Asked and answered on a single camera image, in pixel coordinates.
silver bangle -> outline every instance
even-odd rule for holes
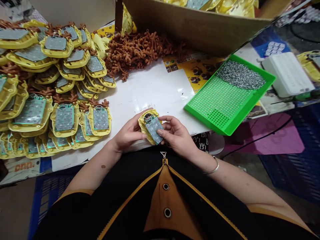
[[[211,171],[211,172],[207,172],[207,173],[203,173],[203,174],[211,174],[211,173],[214,173],[214,172],[216,172],[217,170],[218,170],[218,168],[219,168],[219,162],[218,162],[218,160],[217,160],[217,158],[215,157],[215,156],[213,156],[213,158],[214,158],[214,160],[216,160],[216,162],[217,162],[217,167],[213,170],[213,171]]]

black top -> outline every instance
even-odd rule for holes
[[[162,167],[160,151],[167,152],[168,165],[203,193],[245,239],[317,239],[296,224],[251,213],[235,196],[164,146],[124,154],[92,195],[78,192],[63,197],[49,209],[33,239],[97,239],[134,190]],[[166,229],[143,233],[159,174],[147,181],[131,198],[103,239],[189,239],[179,232]],[[185,181],[173,171],[170,174],[208,239],[244,239]]]

white power strip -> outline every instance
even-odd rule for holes
[[[290,97],[315,89],[292,52],[272,55],[262,61],[263,68],[277,77],[273,83],[279,97]]]

green plastic tray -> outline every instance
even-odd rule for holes
[[[258,90],[230,85],[215,74],[184,107],[194,117],[218,134],[230,136],[276,80],[272,74],[231,55],[229,60],[258,72],[266,83]]]

person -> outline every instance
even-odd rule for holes
[[[199,150],[173,116],[157,131],[171,148],[123,154],[147,137],[144,112],[80,169],[33,239],[317,239],[271,189]]]

